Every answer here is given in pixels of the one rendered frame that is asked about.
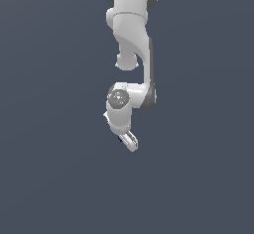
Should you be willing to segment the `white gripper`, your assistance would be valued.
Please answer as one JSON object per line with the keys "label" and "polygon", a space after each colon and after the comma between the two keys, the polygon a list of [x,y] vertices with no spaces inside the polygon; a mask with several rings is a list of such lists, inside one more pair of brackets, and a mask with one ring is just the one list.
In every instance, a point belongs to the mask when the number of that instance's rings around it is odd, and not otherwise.
{"label": "white gripper", "polygon": [[111,109],[107,110],[105,117],[110,130],[119,135],[119,139],[133,152],[138,149],[138,139],[130,131],[132,110]]}

